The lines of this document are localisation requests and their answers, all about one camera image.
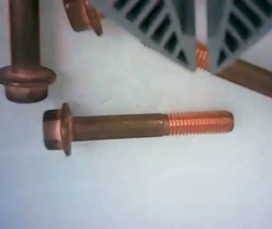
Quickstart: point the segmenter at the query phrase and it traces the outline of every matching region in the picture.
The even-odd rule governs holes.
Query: screw thread
[[[222,134],[233,130],[228,111],[168,114],[170,135]]]
[[[207,48],[203,44],[198,44],[197,47],[197,64],[198,68],[208,70],[208,52]]]

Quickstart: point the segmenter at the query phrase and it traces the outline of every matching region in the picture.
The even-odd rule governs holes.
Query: white backdrop
[[[189,73],[106,20],[101,38],[71,30],[60,0],[41,1],[48,99],[14,104],[0,85],[0,229],[272,228],[272,99]],[[272,70],[272,32],[244,57]],[[0,66],[9,63],[0,0]],[[229,110],[227,135],[42,142],[42,114]]]

